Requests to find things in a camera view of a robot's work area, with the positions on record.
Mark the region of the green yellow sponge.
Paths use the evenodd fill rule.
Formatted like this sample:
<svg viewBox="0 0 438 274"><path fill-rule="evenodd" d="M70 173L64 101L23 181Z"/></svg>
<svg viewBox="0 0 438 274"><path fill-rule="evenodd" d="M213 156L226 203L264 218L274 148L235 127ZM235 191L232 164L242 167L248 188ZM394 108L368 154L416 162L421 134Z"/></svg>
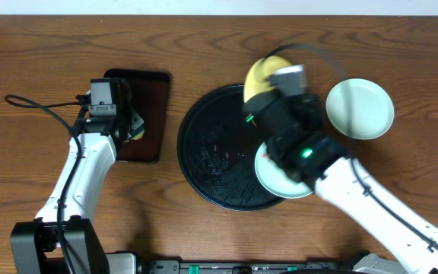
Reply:
<svg viewBox="0 0 438 274"><path fill-rule="evenodd" d="M136 130L129 133L130 140L138 140L144 135L144 128L140 126Z"/></svg>

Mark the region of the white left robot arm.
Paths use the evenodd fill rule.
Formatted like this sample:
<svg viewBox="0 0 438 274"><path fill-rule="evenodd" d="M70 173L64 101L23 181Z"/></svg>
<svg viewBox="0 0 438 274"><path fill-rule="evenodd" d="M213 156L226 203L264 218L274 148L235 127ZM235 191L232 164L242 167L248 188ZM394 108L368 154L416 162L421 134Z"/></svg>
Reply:
<svg viewBox="0 0 438 274"><path fill-rule="evenodd" d="M106 253L92 225L106 175L123 143L143 133L131 108L88 107L70 128L59 180L33 221L18 222L11 249L19 273L140 273L133 252Z"/></svg>

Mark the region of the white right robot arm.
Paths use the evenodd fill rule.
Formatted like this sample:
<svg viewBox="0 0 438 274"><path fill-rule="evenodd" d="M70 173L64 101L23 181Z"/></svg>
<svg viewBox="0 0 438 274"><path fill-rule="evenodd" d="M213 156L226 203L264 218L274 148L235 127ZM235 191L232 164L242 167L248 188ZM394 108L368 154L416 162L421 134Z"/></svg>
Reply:
<svg viewBox="0 0 438 274"><path fill-rule="evenodd" d="M295 183L349 215L409 273L438 273L438 228L378 183L324 130L319 98L277 91L244 100L268 156Z"/></svg>

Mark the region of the light green plate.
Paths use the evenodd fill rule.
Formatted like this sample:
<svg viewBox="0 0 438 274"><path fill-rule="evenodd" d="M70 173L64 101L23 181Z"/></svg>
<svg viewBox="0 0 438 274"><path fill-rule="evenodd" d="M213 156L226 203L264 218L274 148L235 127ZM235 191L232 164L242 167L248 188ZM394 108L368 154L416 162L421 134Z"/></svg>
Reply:
<svg viewBox="0 0 438 274"><path fill-rule="evenodd" d="M263 142L255 155L255 175L260 184L270 193L285 199L299 199L308 196L313 191L303 182L295 182L288 178L268 156L267 145Z"/></svg>
<svg viewBox="0 0 438 274"><path fill-rule="evenodd" d="M325 108L328 119L339 132L358 140L379 138L390 129L395 118L388 93L362 78L337 83L328 93Z"/></svg>

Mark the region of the yellow plate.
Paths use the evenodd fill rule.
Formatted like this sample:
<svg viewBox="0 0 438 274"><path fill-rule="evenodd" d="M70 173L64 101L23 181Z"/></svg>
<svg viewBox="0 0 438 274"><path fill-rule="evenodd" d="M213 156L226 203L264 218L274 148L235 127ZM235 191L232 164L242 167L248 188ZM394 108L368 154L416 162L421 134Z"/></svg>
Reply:
<svg viewBox="0 0 438 274"><path fill-rule="evenodd" d="M257 94L271 91L273 87L269 84L267 78L278 69L291 65L291 62L280 56L272 56L255 62L246 75L243 88L243 102L246 103Z"/></svg>

